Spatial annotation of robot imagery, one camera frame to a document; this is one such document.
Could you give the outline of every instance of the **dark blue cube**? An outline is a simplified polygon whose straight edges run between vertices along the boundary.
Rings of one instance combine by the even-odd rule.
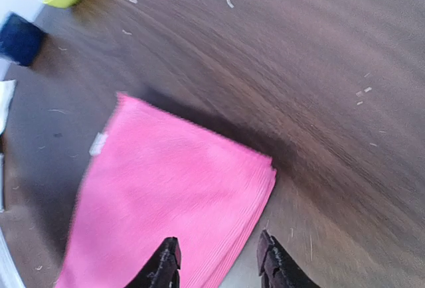
[[[0,57],[29,66],[39,53],[45,36],[37,26],[11,13],[0,30]]]

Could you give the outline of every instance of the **cloth fold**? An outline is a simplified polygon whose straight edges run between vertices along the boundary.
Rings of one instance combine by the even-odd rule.
[[[166,237],[181,287],[218,287],[275,183],[271,158],[120,94],[79,190],[56,287],[125,287]]]

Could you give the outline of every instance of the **wood grain surface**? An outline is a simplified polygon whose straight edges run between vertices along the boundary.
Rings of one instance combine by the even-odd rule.
[[[27,287],[54,285],[117,91],[273,156],[276,187],[221,287],[260,287],[265,227],[322,287],[425,287],[424,0],[230,1],[44,8],[40,56],[7,75],[3,136],[0,226]]]

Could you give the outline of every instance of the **white tag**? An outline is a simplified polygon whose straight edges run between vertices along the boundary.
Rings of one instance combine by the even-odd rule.
[[[89,150],[89,154],[93,157],[96,155],[99,155],[100,152],[102,152],[102,149],[104,147],[104,144],[106,142],[106,138],[108,137],[108,134],[106,133],[98,133],[96,138],[93,141],[93,144]]]

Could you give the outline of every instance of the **dark brown tabletop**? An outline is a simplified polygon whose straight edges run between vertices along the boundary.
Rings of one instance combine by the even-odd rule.
[[[425,287],[424,0],[230,2],[43,9],[41,54],[7,74],[3,136],[0,226],[27,287],[56,280],[117,91],[273,156],[276,187],[222,287],[260,287],[266,225],[322,287]]]

